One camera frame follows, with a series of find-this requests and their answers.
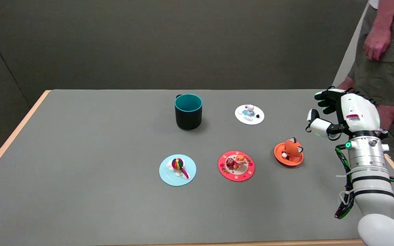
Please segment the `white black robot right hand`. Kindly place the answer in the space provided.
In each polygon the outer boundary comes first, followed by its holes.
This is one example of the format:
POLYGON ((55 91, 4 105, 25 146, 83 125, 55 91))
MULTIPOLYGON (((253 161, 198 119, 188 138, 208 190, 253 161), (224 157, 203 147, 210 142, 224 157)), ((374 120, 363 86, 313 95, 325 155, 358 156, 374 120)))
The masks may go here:
POLYGON ((380 127, 380 117, 375 100, 369 99, 359 91, 349 88, 340 90, 330 86, 315 94, 318 106, 323 108, 324 114, 336 113, 337 122, 332 123, 320 117, 318 110, 308 112, 308 126, 306 132, 327 138, 331 141, 338 140, 341 135, 349 139, 359 136, 374 136, 384 139, 388 131, 380 127))

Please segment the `bystander bare hand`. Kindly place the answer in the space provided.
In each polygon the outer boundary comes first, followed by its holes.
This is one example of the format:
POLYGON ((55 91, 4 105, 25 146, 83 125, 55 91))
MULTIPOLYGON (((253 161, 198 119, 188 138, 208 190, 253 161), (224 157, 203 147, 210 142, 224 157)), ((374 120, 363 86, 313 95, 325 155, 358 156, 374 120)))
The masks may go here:
POLYGON ((374 26, 366 37, 363 45, 366 57, 373 61, 379 61, 382 54, 391 42, 390 27, 374 26))

